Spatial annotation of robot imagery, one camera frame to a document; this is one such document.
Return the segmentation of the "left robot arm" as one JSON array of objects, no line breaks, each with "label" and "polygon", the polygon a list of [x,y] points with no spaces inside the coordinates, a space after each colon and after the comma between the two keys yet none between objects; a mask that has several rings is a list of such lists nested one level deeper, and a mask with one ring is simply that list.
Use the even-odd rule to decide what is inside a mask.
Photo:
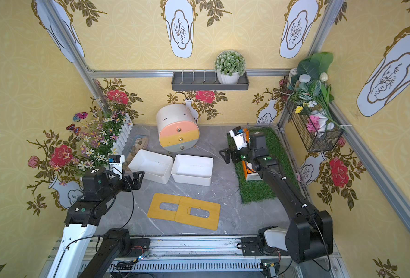
[{"label": "left robot arm", "polygon": [[[129,231],[112,228],[97,235],[102,216],[109,212],[111,201],[121,192],[141,188],[144,171],[130,176],[119,175],[104,167],[87,171],[83,178],[83,195],[69,209],[64,221],[63,237],[51,269],[50,278],[101,278],[114,259],[132,250]],[[102,238],[102,244],[83,271],[84,255],[92,238]]]}]

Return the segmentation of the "orange tissue pack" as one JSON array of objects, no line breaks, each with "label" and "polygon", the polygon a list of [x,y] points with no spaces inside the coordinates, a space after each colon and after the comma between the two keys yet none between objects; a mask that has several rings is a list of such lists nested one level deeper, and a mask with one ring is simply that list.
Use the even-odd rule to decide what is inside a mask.
[{"label": "orange tissue pack", "polygon": [[260,175],[252,168],[251,163],[242,161],[242,167],[245,181],[259,181],[262,179]]}]

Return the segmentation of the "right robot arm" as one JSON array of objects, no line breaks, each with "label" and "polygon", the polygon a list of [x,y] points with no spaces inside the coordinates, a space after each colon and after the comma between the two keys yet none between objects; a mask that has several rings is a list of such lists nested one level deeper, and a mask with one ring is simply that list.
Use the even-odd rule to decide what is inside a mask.
[{"label": "right robot arm", "polygon": [[287,229],[261,229],[259,247],[283,250],[295,263],[329,257],[333,253],[332,217],[326,211],[319,211],[290,182],[282,164],[268,150],[266,136],[262,132],[246,134],[240,127],[228,135],[235,145],[220,150],[219,154],[226,163],[249,163],[273,190],[289,218]]}]

